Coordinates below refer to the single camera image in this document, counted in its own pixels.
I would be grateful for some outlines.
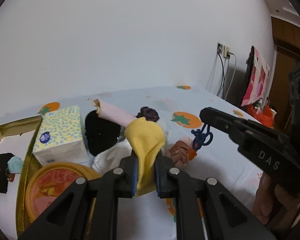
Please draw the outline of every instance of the dark purple scrunchie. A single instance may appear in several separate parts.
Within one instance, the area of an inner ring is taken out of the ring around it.
[[[152,122],[157,122],[159,120],[159,115],[157,111],[147,106],[142,107],[136,117],[145,117],[147,121]]]

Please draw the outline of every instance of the blue logo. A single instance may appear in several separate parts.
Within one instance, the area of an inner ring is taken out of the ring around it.
[[[41,143],[47,143],[50,140],[50,133],[49,132],[44,132],[41,136],[40,136],[40,142]]]

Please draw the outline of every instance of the black cloth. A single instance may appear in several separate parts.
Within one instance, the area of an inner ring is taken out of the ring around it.
[[[117,143],[121,126],[99,118],[96,111],[87,114],[84,125],[88,148],[93,156],[111,148]]]
[[[8,161],[13,157],[12,153],[0,154],[0,193],[7,193],[8,190]]]

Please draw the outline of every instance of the gold metal tray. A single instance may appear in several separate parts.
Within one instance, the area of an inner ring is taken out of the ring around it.
[[[35,130],[26,157],[24,159],[22,172],[20,176],[19,189],[17,195],[17,208],[16,208],[16,226],[18,237],[23,233],[26,227],[30,224],[29,216],[25,207],[25,192],[26,186],[32,176],[41,168],[41,165],[32,154],[32,149],[39,127],[42,122],[42,116],[34,116],[26,119],[21,119],[0,125],[0,141],[3,137],[18,135]]]

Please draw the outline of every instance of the ceiling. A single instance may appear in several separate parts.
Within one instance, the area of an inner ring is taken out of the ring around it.
[[[265,0],[270,14],[300,27],[300,17],[289,0]]]

